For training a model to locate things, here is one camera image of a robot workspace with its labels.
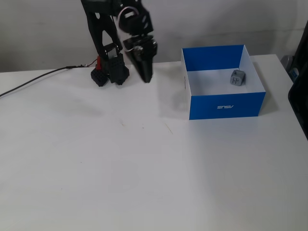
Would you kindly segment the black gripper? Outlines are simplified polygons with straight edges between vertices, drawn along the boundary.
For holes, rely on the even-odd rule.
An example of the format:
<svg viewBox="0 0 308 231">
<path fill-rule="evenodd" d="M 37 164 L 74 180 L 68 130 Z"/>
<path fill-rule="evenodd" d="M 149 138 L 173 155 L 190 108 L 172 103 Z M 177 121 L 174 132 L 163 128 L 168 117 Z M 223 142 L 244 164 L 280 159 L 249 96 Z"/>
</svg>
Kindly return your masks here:
<svg viewBox="0 0 308 231">
<path fill-rule="evenodd" d="M 153 59 L 158 44 L 152 35 L 130 37 L 124 42 L 126 53 L 144 83 L 150 83 L 153 77 Z"/>
</svg>

